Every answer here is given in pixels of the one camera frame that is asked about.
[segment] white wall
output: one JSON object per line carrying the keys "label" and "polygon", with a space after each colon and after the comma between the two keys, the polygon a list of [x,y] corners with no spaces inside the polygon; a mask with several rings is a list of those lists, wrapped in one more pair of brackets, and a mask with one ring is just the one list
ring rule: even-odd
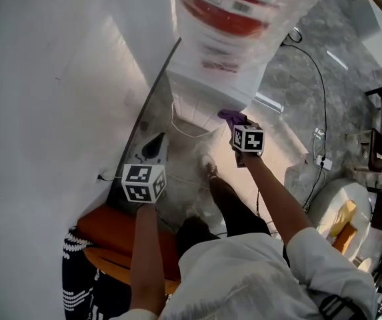
{"label": "white wall", "polygon": [[0,320],[62,319],[63,236],[106,198],[171,0],[0,0]]}

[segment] hand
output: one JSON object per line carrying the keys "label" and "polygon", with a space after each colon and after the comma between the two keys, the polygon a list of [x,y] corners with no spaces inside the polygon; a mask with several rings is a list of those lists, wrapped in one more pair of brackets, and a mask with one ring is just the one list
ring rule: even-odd
{"label": "hand", "polygon": [[136,209],[136,215],[140,210],[148,210],[148,209],[155,209],[155,204],[149,204],[149,203],[138,204]]}
{"label": "hand", "polygon": [[246,125],[247,116],[239,111],[222,109],[218,112],[217,116],[226,120],[229,129],[232,131],[235,125]]}

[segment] floor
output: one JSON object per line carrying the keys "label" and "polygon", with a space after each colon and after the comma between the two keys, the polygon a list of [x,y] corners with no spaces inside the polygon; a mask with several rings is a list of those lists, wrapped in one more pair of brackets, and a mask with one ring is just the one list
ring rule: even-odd
{"label": "floor", "polygon": [[[370,54],[359,41],[352,26],[349,10],[353,0],[321,0],[304,16],[297,28],[303,35],[298,44],[318,64],[327,98],[327,158],[333,161],[327,182],[345,174],[343,163],[349,156],[344,134],[369,129],[376,116],[374,104],[364,92],[382,87],[382,69],[376,70]],[[340,58],[342,64],[329,53]],[[263,160],[276,178],[300,202],[304,203],[318,176],[312,160],[313,132],[324,128],[323,92],[314,64],[292,47],[280,47],[269,62],[259,92],[282,104],[282,113],[253,101],[244,113],[258,122],[267,133]],[[164,131],[169,138],[167,195],[157,204],[161,216],[174,228],[193,207],[209,224],[213,233],[225,231],[222,216],[214,206],[207,180],[199,165],[203,153],[216,160],[220,176],[227,180],[240,198],[255,211],[257,188],[246,169],[238,169],[229,145],[230,131],[220,127],[193,139],[178,132],[171,124],[172,96],[167,77],[162,76],[140,121],[133,146],[144,137]],[[176,117],[173,122],[191,135],[204,133]],[[320,140],[315,148],[320,148]],[[321,188],[320,179],[315,192]],[[260,199],[262,218],[271,220]],[[273,223],[269,223],[275,232]],[[382,236],[371,233],[370,237]],[[372,254],[366,248],[363,258]]]}

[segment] yellow cloth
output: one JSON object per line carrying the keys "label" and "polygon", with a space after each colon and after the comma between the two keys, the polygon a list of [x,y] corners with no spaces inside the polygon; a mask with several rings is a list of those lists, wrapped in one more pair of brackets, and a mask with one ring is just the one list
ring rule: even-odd
{"label": "yellow cloth", "polygon": [[345,204],[340,208],[337,213],[335,223],[330,229],[330,236],[336,237],[343,230],[346,223],[350,223],[355,212],[357,212],[357,206],[354,201],[346,200]]}
{"label": "yellow cloth", "polygon": [[336,237],[336,240],[333,243],[333,248],[336,248],[342,253],[342,255],[344,255],[356,234],[356,228],[354,228],[350,223],[346,223],[346,225],[343,227],[343,230]]}

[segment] person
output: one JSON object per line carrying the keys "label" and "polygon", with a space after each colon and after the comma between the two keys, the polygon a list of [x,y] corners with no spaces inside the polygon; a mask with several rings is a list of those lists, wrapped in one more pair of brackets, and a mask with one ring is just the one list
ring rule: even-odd
{"label": "person", "polygon": [[268,226],[202,159],[227,238],[210,233],[200,218],[176,234],[181,284],[166,303],[157,212],[137,211],[131,262],[130,310],[120,320],[154,319],[374,319],[375,286],[313,228],[296,199],[262,158],[243,153],[272,220]]}

